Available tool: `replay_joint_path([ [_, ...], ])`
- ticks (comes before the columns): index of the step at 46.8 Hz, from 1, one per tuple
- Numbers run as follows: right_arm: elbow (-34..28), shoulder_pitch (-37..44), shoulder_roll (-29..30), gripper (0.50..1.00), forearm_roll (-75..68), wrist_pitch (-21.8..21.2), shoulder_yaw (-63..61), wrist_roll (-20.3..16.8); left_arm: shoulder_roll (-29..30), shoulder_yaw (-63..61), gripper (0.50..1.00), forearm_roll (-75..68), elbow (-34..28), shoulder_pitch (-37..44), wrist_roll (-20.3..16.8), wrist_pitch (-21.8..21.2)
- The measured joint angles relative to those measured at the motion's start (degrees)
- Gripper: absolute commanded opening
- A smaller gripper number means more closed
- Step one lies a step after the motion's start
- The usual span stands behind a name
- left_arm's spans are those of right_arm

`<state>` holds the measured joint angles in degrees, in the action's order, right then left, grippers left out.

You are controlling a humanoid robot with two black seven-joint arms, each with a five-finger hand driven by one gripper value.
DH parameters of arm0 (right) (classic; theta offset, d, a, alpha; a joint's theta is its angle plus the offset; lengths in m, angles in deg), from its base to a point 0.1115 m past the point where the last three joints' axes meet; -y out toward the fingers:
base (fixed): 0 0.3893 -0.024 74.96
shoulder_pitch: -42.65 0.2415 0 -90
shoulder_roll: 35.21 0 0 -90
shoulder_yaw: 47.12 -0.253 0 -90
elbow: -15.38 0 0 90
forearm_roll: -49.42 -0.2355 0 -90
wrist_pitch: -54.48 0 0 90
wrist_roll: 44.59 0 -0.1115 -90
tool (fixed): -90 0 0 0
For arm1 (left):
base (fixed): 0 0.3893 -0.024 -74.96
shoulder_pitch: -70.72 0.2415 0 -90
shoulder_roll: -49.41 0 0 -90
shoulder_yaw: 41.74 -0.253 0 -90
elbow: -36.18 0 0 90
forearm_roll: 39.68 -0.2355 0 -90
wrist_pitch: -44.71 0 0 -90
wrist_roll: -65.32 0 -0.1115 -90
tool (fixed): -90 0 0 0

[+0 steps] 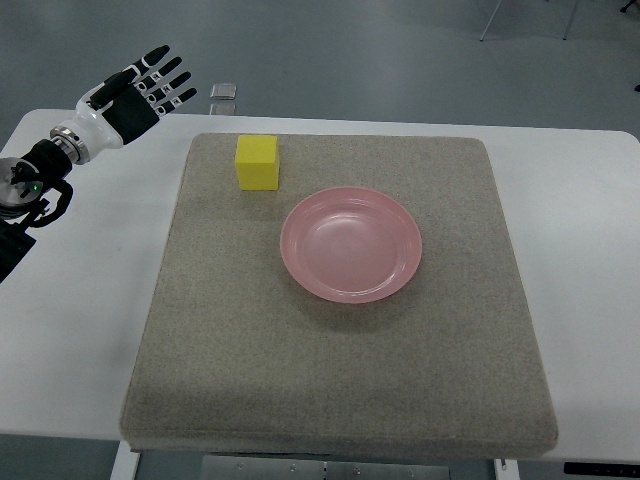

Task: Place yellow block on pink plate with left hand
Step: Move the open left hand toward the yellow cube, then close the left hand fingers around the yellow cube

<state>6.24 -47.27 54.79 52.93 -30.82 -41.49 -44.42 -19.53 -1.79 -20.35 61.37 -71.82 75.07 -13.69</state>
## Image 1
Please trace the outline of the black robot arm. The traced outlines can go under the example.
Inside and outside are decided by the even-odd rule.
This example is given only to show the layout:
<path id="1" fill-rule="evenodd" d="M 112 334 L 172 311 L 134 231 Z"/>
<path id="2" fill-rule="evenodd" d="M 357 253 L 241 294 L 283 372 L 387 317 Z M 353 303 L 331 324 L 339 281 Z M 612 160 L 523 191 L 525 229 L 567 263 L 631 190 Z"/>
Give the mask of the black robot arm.
<path id="1" fill-rule="evenodd" d="M 59 126 L 25 155 L 1 160 L 2 279 L 35 245 L 27 230 L 46 227 L 66 213 L 74 193 L 66 176 L 89 159 L 80 137 Z"/>

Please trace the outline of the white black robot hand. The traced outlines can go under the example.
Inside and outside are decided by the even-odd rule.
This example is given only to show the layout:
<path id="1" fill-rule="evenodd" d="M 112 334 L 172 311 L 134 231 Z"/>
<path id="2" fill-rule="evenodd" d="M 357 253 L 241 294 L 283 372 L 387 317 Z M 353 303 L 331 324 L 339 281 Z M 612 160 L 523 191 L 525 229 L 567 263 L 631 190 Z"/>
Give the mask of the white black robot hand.
<path id="1" fill-rule="evenodd" d="M 76 105 L 78 136 L 95 155 L 102 148 L 128 145 L 197 93 L 185 84 L 191 73 L 177 73 L 182 59 L 159 46 L 84 94 Z"/>

